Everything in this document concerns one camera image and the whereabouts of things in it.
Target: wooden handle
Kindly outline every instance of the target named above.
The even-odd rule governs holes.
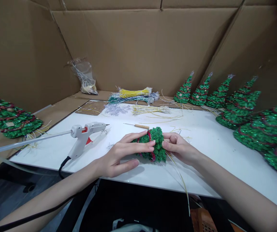
[[[143,126],[143,125],[138,125],[138,124],[134,124],[134,126],[149,130],[149,126]]]

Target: plastic bag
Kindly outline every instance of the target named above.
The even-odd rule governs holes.
[[[86,60],[86,58],[76,58],[68,62],[68,64],[80,80],[80,91],[86,94],[98,95],[95,87],[95,77],[92,75],[92,65]]]

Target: hand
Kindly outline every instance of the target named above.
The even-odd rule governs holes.
[[[162,147],[167,151],[171,151],[177,159],[187,165],[192,165],[198,157],[203,155],[177,133],[163,133],[163,136]]]
[[[98,171],[100,176],[116,177],[128,172],[139,165],[138,159],[132,159],[120,164],[120,160],[134,153],[152,152],[155,140],[148,143],[131,143],[134,139],[146,135],[147,131],[125,135],[117,142],[106,155],[98,159]]]

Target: white table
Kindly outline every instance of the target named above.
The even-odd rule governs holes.
[[[59,124],[48,131],[49,134],[68,131],[72,125],[80,124],[84,126],[88,122],[98,121],[110,124],[107,126],[108,134],[96,133],[90,138],[94,141],[85,147],[84,153],[76,160],[70,160],[63,171],[74,173],[85,167],[94,159],[97,159],[108,152],[109,144],[116,143],[125,134],[141,132],[141,128],[123,124],[145,124],[150,128],[160,126],[163,132],[170,132],[176,127],[185,128],[180,135],[191,137],[189,142],[199,151],[213,159],[230,173],[259,191],[268,199],[277,204],[277,172],[273,170],[264,158],[255,150],[251,150],[239,143],[232,135],[233,131],[215,121],[215,116],[206,111],[188,111],[172,109],[172,114],[157,113],[163,116],[183,115],[175,120],[165,123],[155,123],[169,121],[156,117],[153,114],[142,114],[134,116],[131,112],[120,114],[118,117],[108,114],[91,116],[85,114],[72,113]],[[31,165],[41,168],[58,170],[62,161],[67,157],[76,139],[69,134],[44,140],[38,143],[37,148],[26,148],[10,160],[15,163]],[[130,155],[122,160],[138,158],[140,165],[128,173],[124,173],[115,181],[138,184],[142,186],[167,189],[177,192],[184,192],[183,184],[179,174],[173,167],[170,160],[166,163],[151,163],[136,155]],[[181,175],[189,193],[220,198],[220,196],[205,183],[203,177],[192,167],[185,165],[175,158]]]

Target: black power cord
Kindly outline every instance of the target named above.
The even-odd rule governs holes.
[[[59,205],[51,208],[51,209],[48,209],[48,210],[45,210],[43,212],[40,212],[40,213],[37,213],[37,214],[33,214],[31,216],[28,216],[28,217],[25,217],[23,219],[20,219],[20,220],[17,220],[17,221],[14,221],[14,222],[11,222],[11,223],[8,223],[6,225],[3,225],[3,226],[0,226],[0,232],[4,232],[4,231],[7,231],[7,230],[10,230],[12,228],[15,228],[17,226],[20,226],[22,224],[25,224],[29,221],[32,221],[34,219],[37,219],[37,218],[40,218],[46,214],[50,214],[52,212],[54,212],[55,210],[57,210],[58,208],[60,208],[61,206],[63,206],[65,203],[67,203],[70,199],[76,197],[77,195],[79,195],[80,192],[72,195],[71,197],[69,197],[68,199],[66,199],[65,201],[63,201],[62,203],[60,203]]]
[[[62,170],[62,168],[63,168],[63,166],[66,164],[66,162],[67,161],[69,161],[71,158],[68,156],[68,157],[66,157],[66,159],[62,162],[62,164],[61,164],[61,166],[60,166],[60,168],[59,168],[59,176],[61,177],[61,179],[64,179],[64,177],[62,176],[62,174],[61,174],[61,170]]]

